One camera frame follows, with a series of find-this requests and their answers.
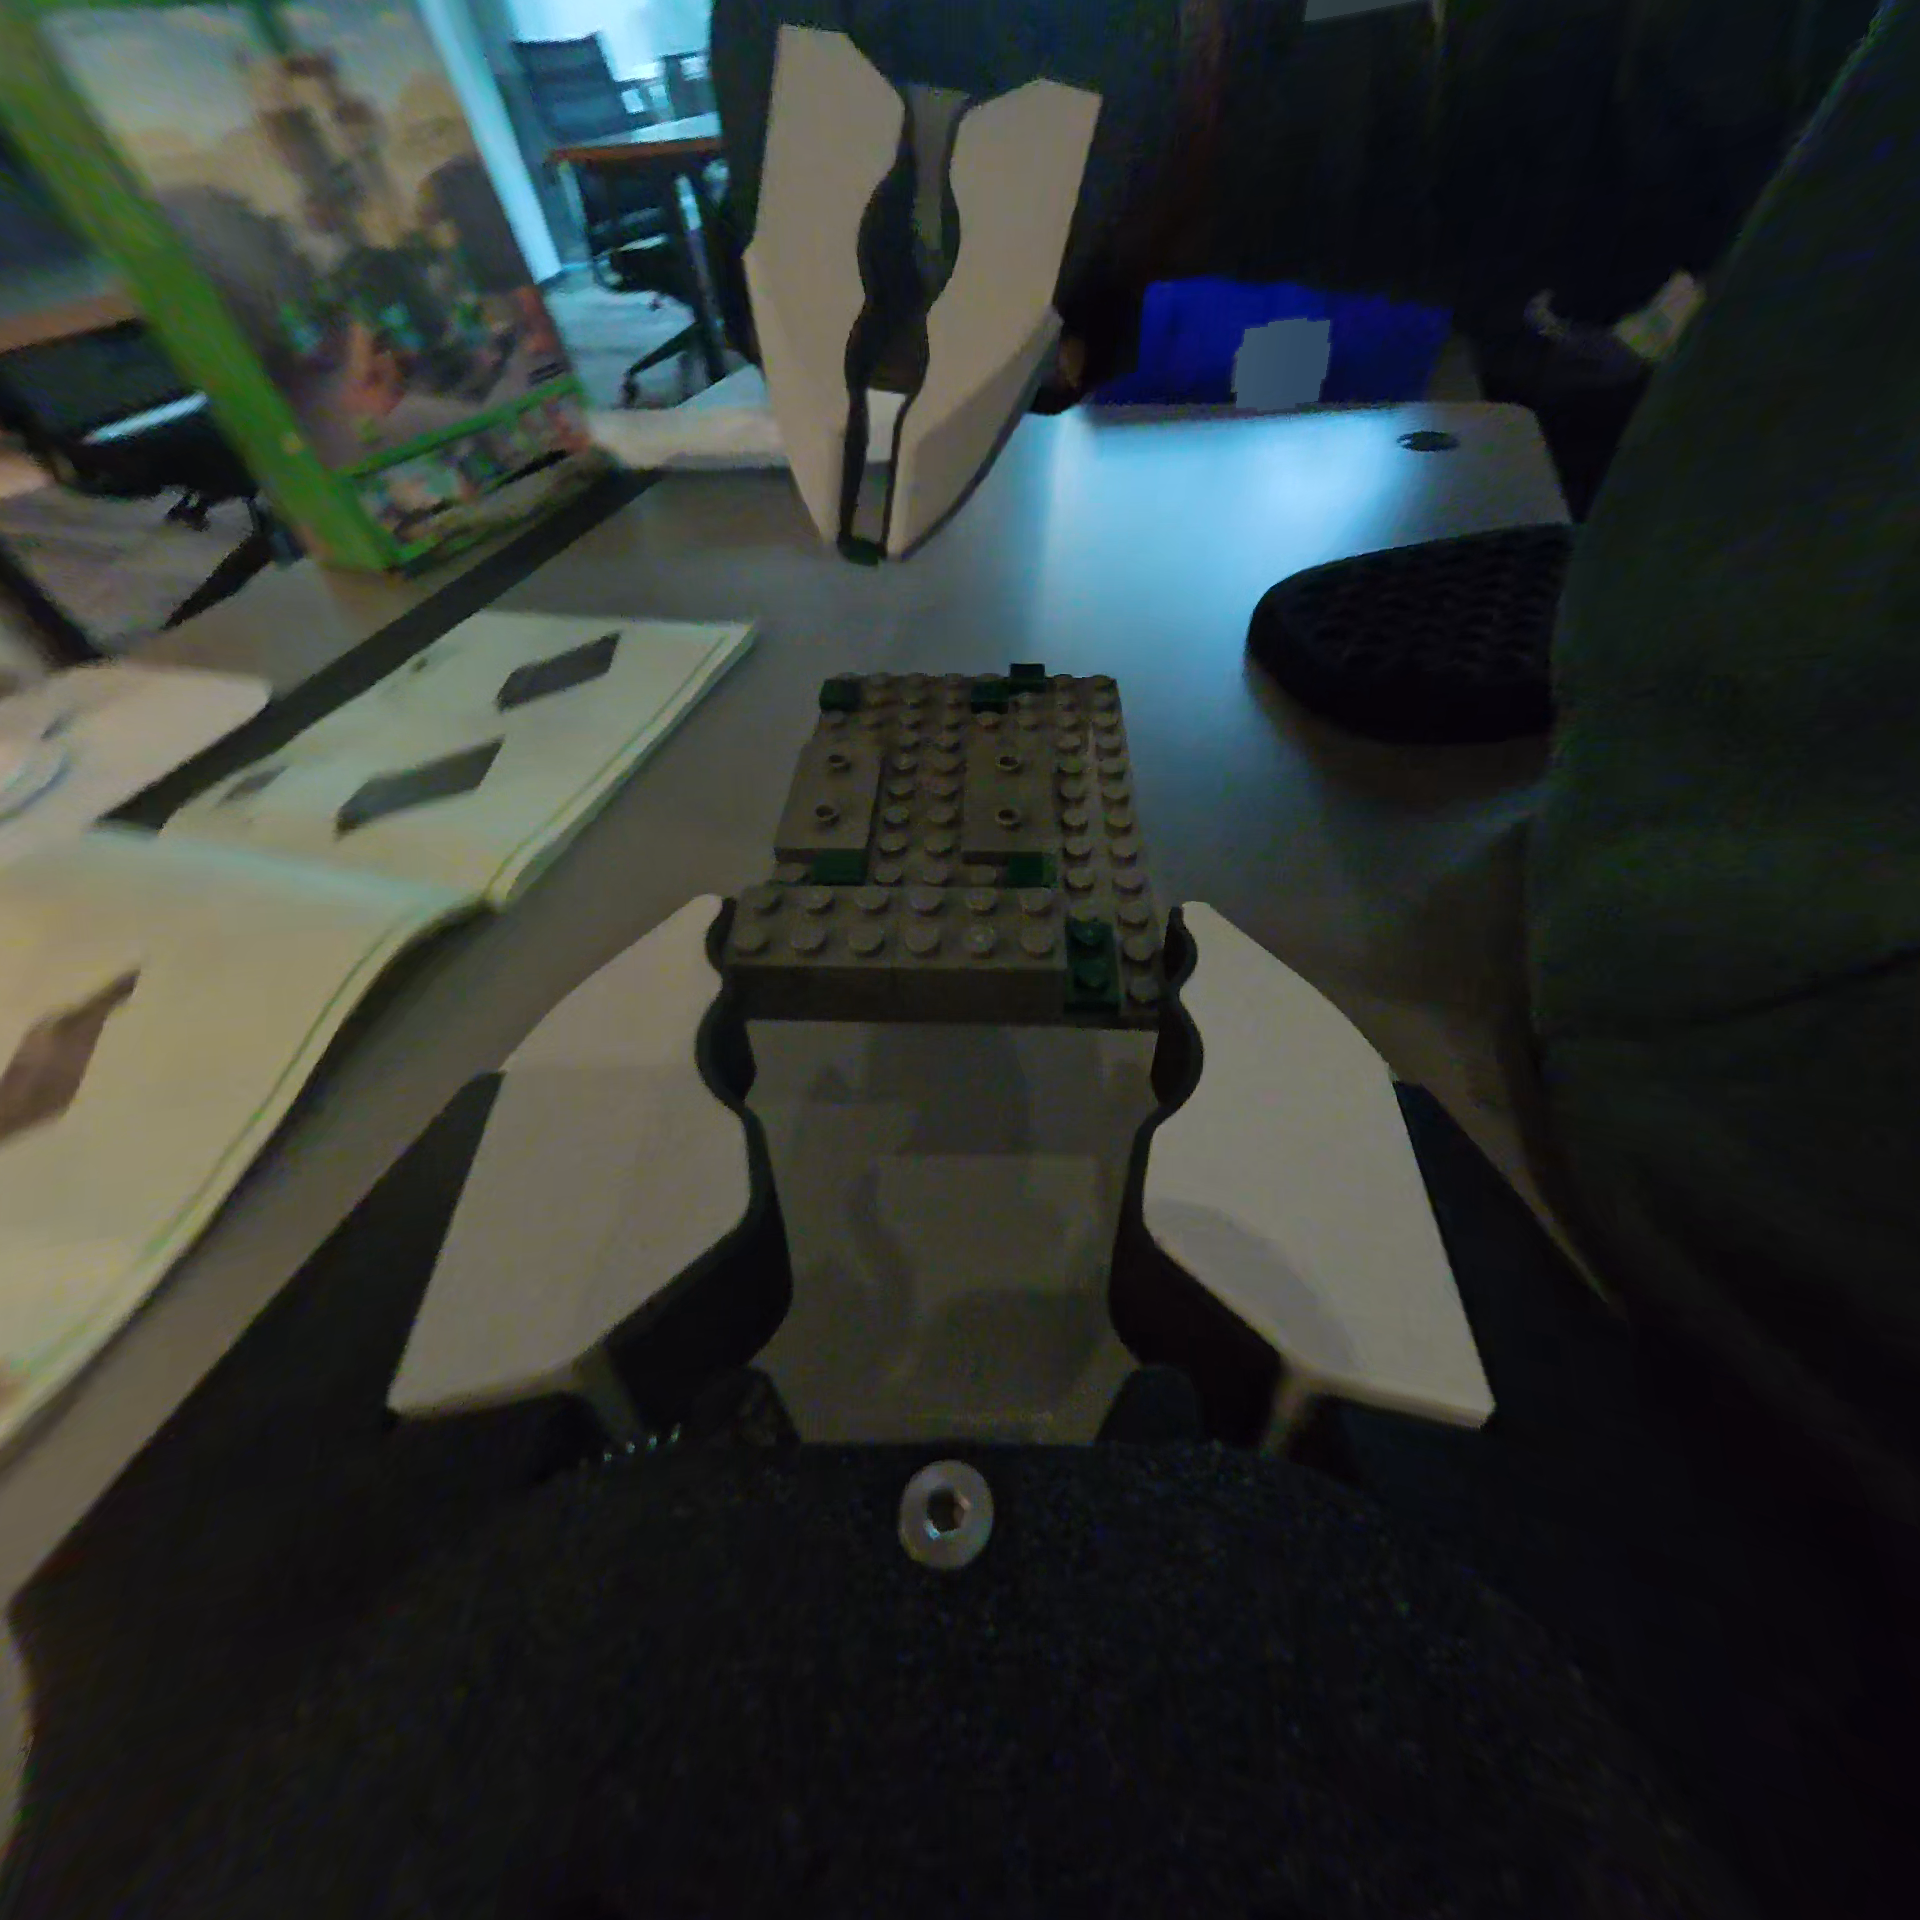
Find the open white instruction booklet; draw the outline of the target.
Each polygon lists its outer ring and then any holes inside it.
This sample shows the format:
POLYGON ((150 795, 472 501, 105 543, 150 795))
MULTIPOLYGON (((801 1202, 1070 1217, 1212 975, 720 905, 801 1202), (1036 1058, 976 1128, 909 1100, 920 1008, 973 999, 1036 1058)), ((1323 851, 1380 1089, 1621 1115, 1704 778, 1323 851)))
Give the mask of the open white instruction booklet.
POLYGON ((510 907, 750 623, 482 612, 162 828, 3 874, 3 1436, 142 1312, 405 953, 510 907))

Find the grey studded building baseplate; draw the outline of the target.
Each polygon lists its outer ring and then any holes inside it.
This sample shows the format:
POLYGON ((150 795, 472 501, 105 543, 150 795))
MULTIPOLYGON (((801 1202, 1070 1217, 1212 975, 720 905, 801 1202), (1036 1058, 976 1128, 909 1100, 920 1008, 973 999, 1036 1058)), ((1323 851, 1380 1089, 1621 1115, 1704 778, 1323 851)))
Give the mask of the grey studded building baseplate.
POLYGON ((881 755, 866 882, 958 887, 958 871, 966 864, 961 828, 969 740, 989 732, 1048 736, 1059 820, 1059 839, 1050 851, 1059 863, 1059 882, 1050 891, 1064 919, 1081 909, 1114 924, 1121 1008, 1115 1016, 1070 1012, 1066 1025, 1002 1026, 1145 1034, 1162 1023, 1166 915, 1148 871, 1121 685, 1105 675, 1048 672, 1048 689, 1016 696, 1009 713, 972 713, 969 685, 1006 682, 1006 671, 860 677, 866 685, 861 711, 818 713, 806 740, 817 733, 866 736, 881 755))

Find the black office chair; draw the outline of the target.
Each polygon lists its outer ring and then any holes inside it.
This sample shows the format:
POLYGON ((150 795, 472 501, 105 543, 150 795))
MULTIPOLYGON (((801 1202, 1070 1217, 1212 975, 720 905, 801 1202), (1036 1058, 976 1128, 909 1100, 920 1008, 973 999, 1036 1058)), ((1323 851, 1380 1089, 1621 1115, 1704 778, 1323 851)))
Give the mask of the black office chair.
POLYGON ((601 39, 517 41, 512 52, 556 172, 552 154, 565 141, 656 127, 627 104, 601 39))

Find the wooden background table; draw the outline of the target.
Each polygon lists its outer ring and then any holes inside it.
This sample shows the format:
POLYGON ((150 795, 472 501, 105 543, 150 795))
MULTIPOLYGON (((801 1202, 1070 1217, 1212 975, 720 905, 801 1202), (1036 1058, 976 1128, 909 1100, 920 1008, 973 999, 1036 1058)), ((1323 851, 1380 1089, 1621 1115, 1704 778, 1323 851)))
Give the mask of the wooden background table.
POLYGON ((625 367, 617 403, 641 407, 643 379, 674 367, 686 396, 730 373, 730 345, 706 247, 706 170, 720 160, 713 115, 565 141, 552 151, 585 242, 587 275, 613 298, 672 303, 689 325, 625 367))

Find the adjoining grey table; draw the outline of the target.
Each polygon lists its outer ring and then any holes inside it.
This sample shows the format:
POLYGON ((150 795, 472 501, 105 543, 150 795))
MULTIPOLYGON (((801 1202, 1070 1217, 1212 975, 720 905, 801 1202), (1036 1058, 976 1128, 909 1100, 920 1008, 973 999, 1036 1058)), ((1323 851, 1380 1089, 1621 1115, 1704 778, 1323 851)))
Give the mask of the adjoining grey table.
POLYGON ((556 496, 542 516, 458 559, 430 563, 417 577, 376 579, 313 561, 269 563, 251 583, 180 626, 136 636, 94 658, 83 657, 83 633, 68 640, 40 632, 20 593, 5 588, 5 684, 72 666, 128 660, 251 675, 272 685, 272 697, 285 699, 333 667, 403 660, 475 612, 525 601, 528 583, 542 567, 664 477, 786 477, 786 471, 634 471, 592 449, 601 471, 585 489, 556 496))

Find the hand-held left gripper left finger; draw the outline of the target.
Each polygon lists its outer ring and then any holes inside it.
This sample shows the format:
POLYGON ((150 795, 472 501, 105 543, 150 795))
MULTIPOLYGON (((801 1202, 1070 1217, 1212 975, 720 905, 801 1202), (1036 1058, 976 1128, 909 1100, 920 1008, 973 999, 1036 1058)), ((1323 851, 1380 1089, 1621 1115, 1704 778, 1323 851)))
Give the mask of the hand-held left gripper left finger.
POLYGON ((793 1305, 778 1180, 698 897, 514 1049, 389 1391, 408 1421, 563 1397, 614 1445, 683 1426, 793 1305))

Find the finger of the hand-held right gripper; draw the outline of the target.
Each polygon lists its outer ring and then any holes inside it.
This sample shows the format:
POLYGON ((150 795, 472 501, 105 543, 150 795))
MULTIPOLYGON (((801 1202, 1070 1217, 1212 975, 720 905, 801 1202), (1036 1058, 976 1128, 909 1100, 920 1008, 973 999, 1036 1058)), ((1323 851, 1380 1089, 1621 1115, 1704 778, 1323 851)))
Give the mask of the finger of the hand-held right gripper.
POLYGON ((1100 95, 1032 81, 969 104, 950 135, 950 275, 926 316, 929 367, 897 423, 885 554, 906 561, 976 492, 1064 335, 1056 289, 1100 95))
POLYGON ((920 303, 907 292, 906 99, 842 33, 784 23, 745 253, 758 368, 788 469, 821 538, 885 543, 900 391, 920 303))

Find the grey long building brick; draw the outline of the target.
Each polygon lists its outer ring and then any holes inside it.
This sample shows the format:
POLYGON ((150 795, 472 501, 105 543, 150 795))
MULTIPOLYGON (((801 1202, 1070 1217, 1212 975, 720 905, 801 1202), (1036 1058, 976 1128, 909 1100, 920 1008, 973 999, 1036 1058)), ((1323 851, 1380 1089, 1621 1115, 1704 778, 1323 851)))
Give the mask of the grey long building brick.
POLYGON ((1050 889, 764 882, 723 978, 757 1020, 1066 1025, 1066 913, 1050 889))

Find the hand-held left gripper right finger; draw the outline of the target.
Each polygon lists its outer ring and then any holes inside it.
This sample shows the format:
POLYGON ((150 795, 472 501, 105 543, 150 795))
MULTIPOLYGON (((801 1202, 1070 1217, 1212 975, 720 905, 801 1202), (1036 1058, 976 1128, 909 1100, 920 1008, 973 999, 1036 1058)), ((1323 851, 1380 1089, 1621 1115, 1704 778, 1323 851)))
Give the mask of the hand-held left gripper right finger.
POLYGON ((1155 1105, 1128 1160, 1112 1321, 1204 1437, 1288 1452, 1331 1405, 1494 1415, 1402 1084, 1326 995, 1206 903, 1168 917, 1155 1105))

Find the colourful green-edged toy box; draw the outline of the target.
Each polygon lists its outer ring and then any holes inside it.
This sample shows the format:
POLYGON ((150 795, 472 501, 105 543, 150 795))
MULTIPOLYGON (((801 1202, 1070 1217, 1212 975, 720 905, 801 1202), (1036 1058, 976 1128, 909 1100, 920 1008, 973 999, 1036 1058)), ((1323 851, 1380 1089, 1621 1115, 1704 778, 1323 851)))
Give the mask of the colourful green-edged toy box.
POLYGON ((5 132, 336 569, 608 476, 417 5, 3 5, 5 132))

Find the black honeycomb cushion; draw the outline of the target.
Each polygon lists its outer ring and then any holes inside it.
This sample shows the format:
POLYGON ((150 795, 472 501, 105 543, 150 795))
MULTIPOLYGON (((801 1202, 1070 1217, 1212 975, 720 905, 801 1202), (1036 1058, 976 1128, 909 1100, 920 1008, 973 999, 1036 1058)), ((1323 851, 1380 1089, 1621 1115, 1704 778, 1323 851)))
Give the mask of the black honeycomb cushion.
POLYGON ((1313 719, 1396 748, 1493 748, 1553 730, 1565 521, 1307 567, 1256 604, 1245 653, 1313 719))

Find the blue plastic bin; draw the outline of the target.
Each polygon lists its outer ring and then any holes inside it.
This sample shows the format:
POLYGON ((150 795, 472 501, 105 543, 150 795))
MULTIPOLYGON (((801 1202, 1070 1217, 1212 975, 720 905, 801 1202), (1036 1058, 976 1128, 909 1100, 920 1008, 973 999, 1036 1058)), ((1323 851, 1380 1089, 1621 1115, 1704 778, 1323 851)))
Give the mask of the blue plastic bin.
POLYGON ((1417 400, 1449 335, 1445 307, 1299 281, 1166 279, 1142 298, 1136 367, 1114 396, 1252 413, 1417 400))

